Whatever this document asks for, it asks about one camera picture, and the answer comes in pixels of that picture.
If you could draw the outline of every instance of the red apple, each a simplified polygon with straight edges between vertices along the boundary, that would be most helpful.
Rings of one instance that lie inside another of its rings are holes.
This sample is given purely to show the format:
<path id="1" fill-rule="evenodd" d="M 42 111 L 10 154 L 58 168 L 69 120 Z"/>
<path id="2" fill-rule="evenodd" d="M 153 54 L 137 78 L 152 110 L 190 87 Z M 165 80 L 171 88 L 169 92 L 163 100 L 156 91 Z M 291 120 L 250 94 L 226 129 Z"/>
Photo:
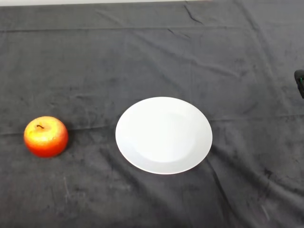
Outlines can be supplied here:
<path id="1" fill-rule="evenodd" d="M 60 154 L 67 146 L 67 141 L 67 128 L 51 116 L 31 121 L 24 131 L 25 145 L 38 157 L 49 158 Z"/>

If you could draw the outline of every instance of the plate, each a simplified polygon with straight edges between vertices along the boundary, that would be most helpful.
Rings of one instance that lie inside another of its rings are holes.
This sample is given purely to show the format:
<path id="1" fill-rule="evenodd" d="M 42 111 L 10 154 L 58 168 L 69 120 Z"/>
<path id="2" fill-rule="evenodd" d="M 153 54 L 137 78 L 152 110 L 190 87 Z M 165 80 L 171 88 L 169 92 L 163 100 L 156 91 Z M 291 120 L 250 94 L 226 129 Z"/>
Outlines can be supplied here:
<path id="1" fill-rule="evenodd" d="M 175 174 L 198 165 L 212 144 L 211 126 L 193 105 L 171 97 L 142 100 L 120 117 L 116 143 L 134 166 Z"/>

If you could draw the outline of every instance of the tablecloth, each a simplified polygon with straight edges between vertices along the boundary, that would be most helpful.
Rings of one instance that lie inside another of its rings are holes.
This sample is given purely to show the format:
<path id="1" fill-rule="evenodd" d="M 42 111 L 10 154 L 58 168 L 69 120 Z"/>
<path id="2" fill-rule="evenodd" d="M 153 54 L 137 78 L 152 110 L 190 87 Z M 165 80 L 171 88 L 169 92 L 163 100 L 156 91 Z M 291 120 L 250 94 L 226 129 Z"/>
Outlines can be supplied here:
<path id="1" fill-rule="evenodd" d="M 303 228 L 304 2 L 208 0 L 0 8 L 0 227 Z M 122 113 L 149 97 L 198 107 L 198 166 L 156 175 L 119 152 Z M 41 159 L 28 122 L 70 141 Z"/>

